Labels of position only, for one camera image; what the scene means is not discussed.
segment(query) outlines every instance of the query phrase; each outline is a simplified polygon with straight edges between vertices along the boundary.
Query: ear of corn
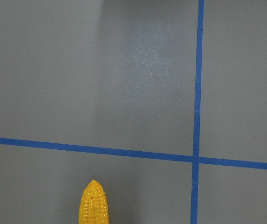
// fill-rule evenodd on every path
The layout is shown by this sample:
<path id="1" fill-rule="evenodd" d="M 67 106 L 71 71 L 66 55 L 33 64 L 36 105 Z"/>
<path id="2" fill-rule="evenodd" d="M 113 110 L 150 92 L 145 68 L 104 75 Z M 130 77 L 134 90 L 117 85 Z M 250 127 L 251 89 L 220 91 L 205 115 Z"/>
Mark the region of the ear of corn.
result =
<path id="1" fill-rule="evenodd" d="M 105 192 L 95 180 L 92 180 L 82 194 L 79 207 L 79 224 L 109 224 L 108 206 Z"/>

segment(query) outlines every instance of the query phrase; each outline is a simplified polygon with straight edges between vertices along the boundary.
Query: blue line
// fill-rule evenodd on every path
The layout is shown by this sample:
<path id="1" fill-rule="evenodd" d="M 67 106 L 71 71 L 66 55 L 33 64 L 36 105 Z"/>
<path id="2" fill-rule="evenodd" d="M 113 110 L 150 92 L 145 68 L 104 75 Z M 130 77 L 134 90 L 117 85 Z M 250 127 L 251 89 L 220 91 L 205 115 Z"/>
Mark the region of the blue line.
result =
<path id="1" fill-rule="evenodd" d="M 190 223 L 198 223 L 199 194 L 199 144 L 200 144 L 200 104 L 202 86 L 202 48 L 203 48 L 204 0 L 199 0 L 197 51 L 194 93 L 193 162 Z"/>
<path id="2" fill-rule="evenodd" d="M 64 150 L 72 152 L 118 155 L 118 156 L 156 159 L 156 160 L 192 162 L 192 156 L 188 155 L 153 153 L 153 152 L 143 152 L 134 150 L 114 149 L 114 148 L 101 148 L 101 147 L 91 147 L 91 146 L 79 146 L 79 145 L 69 145 L 69 144 L 41 142 L 41 141 L 0 138 L 0 144 L 11 145 L 11 146 L 56 149 L 56 150 Z"/>
<path id="3" fill-rule="evenodd" d="M 251 161 L 241 161 L 241 160 L 225 160 L 225 159 L 200 157 L 199 163 L 218 165 L 218 166 L 244 167 L 244 168 L 253 168 L 253 169 L 267 169 L 267 163 L 265 163 L 265 162 L 251 162 Z"/>

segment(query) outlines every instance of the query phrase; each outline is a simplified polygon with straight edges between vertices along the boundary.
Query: gray surface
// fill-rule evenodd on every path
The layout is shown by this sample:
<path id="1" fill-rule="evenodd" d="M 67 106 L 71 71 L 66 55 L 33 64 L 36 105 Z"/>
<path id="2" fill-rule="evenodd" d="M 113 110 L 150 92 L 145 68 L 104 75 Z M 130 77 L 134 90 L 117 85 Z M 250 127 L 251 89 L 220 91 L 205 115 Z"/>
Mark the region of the gray surface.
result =
<path id="1" fill-rule="evenodd" d="M 267 162 L 267 1 L 205 4 L 201 156 Z"/>
<path id="2" fill-rule="evenodd" d="M 0 137 L 192 154 L 196 22 L 191 0 L 0 0 Z"/>
<path id="3" fill-rule="evenodd" d="M 200 165 L 198 224 L 267 223 L 267 170 Z"/>
<path id="4" fill-rule="evenodd" d="M 112 224 L 190 220 L 191 164 L 2 145 L 0 155 L 0 224 L 77 223 L 91 178 Z"/>

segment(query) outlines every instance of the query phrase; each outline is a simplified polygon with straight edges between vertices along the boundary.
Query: gray floor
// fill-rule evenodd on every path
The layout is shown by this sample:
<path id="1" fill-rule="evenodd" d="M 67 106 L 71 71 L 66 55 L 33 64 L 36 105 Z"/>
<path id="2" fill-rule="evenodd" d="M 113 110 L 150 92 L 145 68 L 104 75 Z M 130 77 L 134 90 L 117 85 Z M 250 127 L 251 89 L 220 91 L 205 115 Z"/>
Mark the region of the gray floor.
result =
<path id="1" fill-rule="evenodd" d="M 0 137 L 192 155 L 197 1 L 0 0 Z M 267 1 L 205 2 L 200 155 L 267 162 Z M 190 163 L 0 145 L 0 223 L 190 221 Z M 199 224 L 267 223 L 267 171 L 200 165 Z"/>

